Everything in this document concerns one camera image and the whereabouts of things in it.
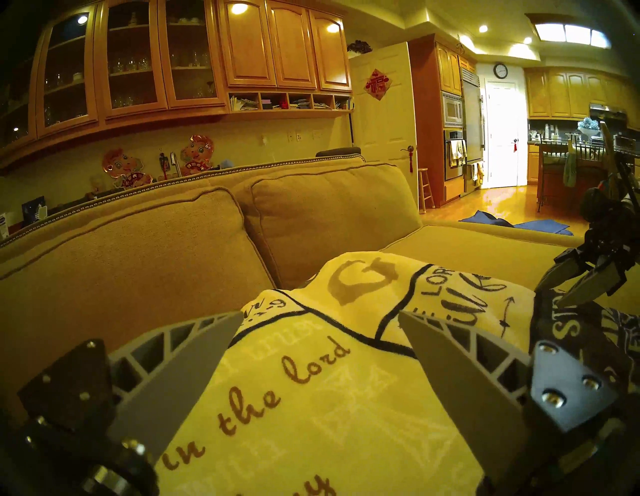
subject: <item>towel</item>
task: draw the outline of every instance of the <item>towel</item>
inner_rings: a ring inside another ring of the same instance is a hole
[[[526,353],[555,340],[626,386],[630,360],[614,339],[628,345],[631,317],[595,304],[554,312],[557,299],[380,252],[345,253],[302,288],[262,291],[157,462],[161,494],[475,494],[483,471],[398,313],[474,325]]]

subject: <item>tan couch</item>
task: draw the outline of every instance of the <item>tan couch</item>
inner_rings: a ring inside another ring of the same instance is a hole
[[[578,237],[423,225],[402,173],[361,156],[202,173],[96,200],[0,244],[0,397],[78,342],[108,351],[153,328],[290,289],[344,252],[383,250],[533,289]],[[638,313],[637,268],[612,298]]]

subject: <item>cartoon figure decoration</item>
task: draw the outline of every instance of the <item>cartoon figure decoration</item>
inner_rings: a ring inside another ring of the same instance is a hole
[[[210,162],[212,155],[213,141],[207,136],[194,134],[191,143],[180,152],[180,158],[186,163],[180,167],[180,172],[185,176],[215,168]]]
[[[109,150],[102,159],[102,168],[116,181],[116,188],[136,188],[153,181],[153,177],[142,171],[143,164],[139,159],[125,155],[122,148]]]

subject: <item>wooden cabinet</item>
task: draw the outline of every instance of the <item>wooden cabinet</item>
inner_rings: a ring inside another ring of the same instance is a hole
[[[544,71],[526,72],[529,117],[551,117],[551,101]]]
[[[604,78],[604,94],[607,97],[607,105],[610,107],[620,107],[621,105],[621,82],[616,77]]]
[[[284,88],[315,88],[316,64],[307,9],[268,1],[276,82]]]
[[[589,116],[589,88],[586,75],[567,72],[566,78],[569,84],[571,117],[584,119]]]
[[[443,45],[436,43],[436,55],[438,58],[438,73],[440,75],[440,88],[444,92],[461,95],[460,65],[458,54]]]
[[[569,84],[564,72],[550,70],[548,73],[551,117],[571,117]]]
[[[102,3],[95,63],[107,119],[167,108],[156,0]]]
[[[36,84],[39,136],[98,120],[93,85],[95,5],[68,12],[45,31]]]
[[[222,53],[229,86],[276,86],[263,2],[218,0]]]
[[[169,108],[225,105],[212,0],[157,1],[160,59]]]
[[[538,183],[538,160],[539,153],[529,152],[529,160],[527,161],[527,184]]]
[[[607,96],[604,93],[604,83],[602,76],[597,74],[586,74],[587,86],[589,88],[589,103],[600,105],[607,104]]]
[[[351,91],[347,43],[342,20],[309,10],[320,89]]]

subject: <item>bolt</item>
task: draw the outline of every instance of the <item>bolt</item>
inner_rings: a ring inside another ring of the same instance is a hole
[[[560,408],[566,402],[564,396],[562,396],[562,393],[554,391],[553,389],[546,389],[542,393],[542,401],[550,404],[555,408]]]
[[[544,351],[545,353],[551,353],[552,355],[558,352],[556,347],[551,346],[550,344],[542,343],[538,347],[540,348],[540,351]]]
[[[600,389],[600,381],[593,376],[585,376],[582,378],[582,384],[588,389],[596,391]]]

